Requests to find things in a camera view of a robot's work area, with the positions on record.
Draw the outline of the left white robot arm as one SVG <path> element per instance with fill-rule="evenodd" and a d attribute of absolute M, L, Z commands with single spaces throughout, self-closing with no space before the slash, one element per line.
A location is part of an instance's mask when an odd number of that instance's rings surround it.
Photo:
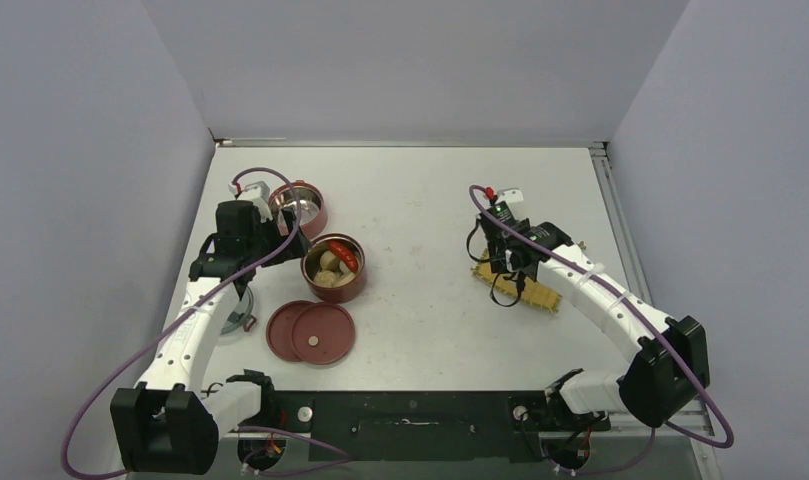
<path fill-rule="evenodd" d="M 189 269 L 177 324 L 132 388 L 118 389 L 110 413 L 121 460 L 132 472 L 203 475 L 221 438 L 244 421 L 269 428 L 277 401 L 256 380 L 231 380 L 212 398 L 198 389 L 227 318 L 245 297 L 260 267 L 302 258 L 309 242 L 300 230 L 301 212 L 281 212 L 282 232 L 265 203 L 222 202 L 216 230 L 202 244 Z"/>

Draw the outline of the red sausage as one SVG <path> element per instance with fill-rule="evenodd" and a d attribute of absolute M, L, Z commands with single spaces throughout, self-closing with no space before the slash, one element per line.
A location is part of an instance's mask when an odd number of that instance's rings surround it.
<path fill-rule="evenodd" d="M 343 243 L 337 240 L 329 240 L 327 246 L 328 250 L 333 253 L 350 272 L 357 273 L 359 271 L 359 261 L 356 255 Z"/>

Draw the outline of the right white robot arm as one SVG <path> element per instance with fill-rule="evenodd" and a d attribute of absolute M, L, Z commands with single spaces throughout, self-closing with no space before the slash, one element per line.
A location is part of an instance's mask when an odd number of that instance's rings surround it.
<path fill-rule="evenodd" d="M 697 320 L 676 320 L 632 294 L 552 223 L 533 226 L 498 206 L 477 215 L 476 224 L 492 273 L 558 292 L 626 361 L 609 371 L 577 368 L 549 385 L 544 404 L 553 425 L 569 428 L 584 415 L 629 413 L 658 428 L 708 387 L 706 332 Z"/>

